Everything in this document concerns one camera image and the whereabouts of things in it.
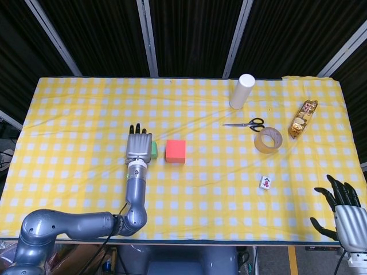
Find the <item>metal pole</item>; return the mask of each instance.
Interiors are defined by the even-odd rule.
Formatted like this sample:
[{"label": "metal pole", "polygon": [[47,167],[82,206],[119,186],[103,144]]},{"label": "metal pole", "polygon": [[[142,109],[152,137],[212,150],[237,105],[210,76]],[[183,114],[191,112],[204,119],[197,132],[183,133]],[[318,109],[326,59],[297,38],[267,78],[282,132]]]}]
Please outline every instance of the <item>metal pole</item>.
[{"label": "metal pole", "polygon": [[253,0],[243,0],[239,19],[235,28],[235,33],[233,34],[231,47],[229,48],[227,62],[225,63],[223,78],[228,78],[229,74],[231,73],[232,66],[241,43],[243,31],[245,30],[247,19],[251,11],[252,1]]},{"label": "metal pole", "polygon": [[331,76],[344,61],[366,40],[367,38],[367,20],[351,36],[336,55],[326,64],[326,66],[317,74],[318,77]]},{"label": "metal pole", "polygon": [[363,163],[361,164],[361,168],[362,168],[362,171],[363,171],[363,172],[367,172],[367,162],[363,162]]},{"label": "metal pole", "polygon": [[150,77],[159,77],[157,57],[155,55],[153,26],[151,24],[149,0],[136,0],[142,27],[145,52],[147,55]]},{"label": "metal pole", "polygon": [[15,119],[13,119],[11,116],[8,116],[7,114],[5,114],[3,111],[0,111],[0,117],[2,119],[4,119],[6,122],[8,122],[9,124],[11,124],[12,126],[14,126],[16,129],[18,129],[19,131],[22,130],[23,125],[20,124],[18,121],[16,121]]},{"label": "metal pole", "polygon": [[74,76],[83,76],[37,0],[24,0]]}]

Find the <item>tape roll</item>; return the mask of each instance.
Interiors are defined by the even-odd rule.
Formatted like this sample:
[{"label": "tape roll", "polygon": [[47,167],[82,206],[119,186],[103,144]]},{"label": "tape roll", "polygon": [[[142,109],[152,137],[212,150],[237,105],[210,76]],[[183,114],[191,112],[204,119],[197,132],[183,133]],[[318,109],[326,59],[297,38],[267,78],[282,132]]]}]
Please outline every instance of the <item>tape roll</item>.
[{"label": "tape roll", "polygon": [[[262,136],[269,136],[274,141],[274,146],[270,147],[267,146],[265,143],[263,143],[261,137]],[[261,153],[264,154],[271,154],[278,150],[278,148],[283,143],[283,137],[280,134],[280,132],[277,129],[271,128],[271,127],[265,127],[263,128],[259,134],[255,137],[255,147],[258,149]]]}]

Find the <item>yellow checkered tablecloth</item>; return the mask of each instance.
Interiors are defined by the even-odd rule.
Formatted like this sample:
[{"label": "yellow checkered tablecloth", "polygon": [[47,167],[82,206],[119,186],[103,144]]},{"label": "yellow checkered tablecloth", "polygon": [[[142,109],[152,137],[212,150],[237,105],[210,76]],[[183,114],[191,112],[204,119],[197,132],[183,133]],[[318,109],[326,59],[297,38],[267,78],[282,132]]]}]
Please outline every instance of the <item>yellow checkered tablecloth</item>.
[{"label": "yellow checkered tablecloth", "polygon": [[[339,83],[259,80],[239,111],[228,103],[235,85],[41,78],[0,201],[0,237],[18,237],[23,218],[40,208],[118,213],[125,203],[128,128],[140,122],[153,133],[159,156],[147,174],[148,223],[131,239],[329,242],[309,220],[334,228],[325,198],[313,188],[330,188],[331,174],[351,183],[362,203],[367,199]],[[287,128],[307,99],[317,99],[318,108],[292,140]],[[282,133],[278,153],[259,153],[249,128],[221,126],[254,117]],[[165,162],[167,139],[186,140],[184,165]],[[269,191],[258,187],[262,175],[272,179]]]}]

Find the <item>green cube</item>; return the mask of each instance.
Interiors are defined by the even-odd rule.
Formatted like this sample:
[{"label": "green cube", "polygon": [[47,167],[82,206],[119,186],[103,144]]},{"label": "green cube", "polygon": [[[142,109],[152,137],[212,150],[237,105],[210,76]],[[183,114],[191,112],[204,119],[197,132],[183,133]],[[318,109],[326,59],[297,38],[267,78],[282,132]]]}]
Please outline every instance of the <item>green cube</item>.
[{"label": "green cube", "polygon": [[151,158],[156,159],[158,157],[158,147],[156,142],[151,143]]}]

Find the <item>black curtain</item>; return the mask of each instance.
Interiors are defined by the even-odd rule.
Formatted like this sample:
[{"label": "black curtain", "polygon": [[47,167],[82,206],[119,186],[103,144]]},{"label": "black curtain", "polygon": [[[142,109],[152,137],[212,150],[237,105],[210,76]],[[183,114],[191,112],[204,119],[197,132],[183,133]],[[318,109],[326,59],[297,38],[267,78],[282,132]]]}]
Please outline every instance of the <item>black curtain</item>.
[{"label": "black curtain", "polygon": [[0,1],[0,110],[24,122],[38,79],[71,71],[24,1]]},{"label": "black curtain", "polygon": [[338,80],[348,109],[354,142],[361,163],[367,162],[367,41],[339,68],[332,78]]},{"label": "black curtain", "polygon": [[160,77],[222,78],[242,0],[150,0]]},{"label": "black curtain", "polygon": [[316,76],[367,19],[367,1],[255,0],[230,77]]},{"label": "black curtain", "polygon": [[150,75],[136,1],[39,2],[83,76]]}]

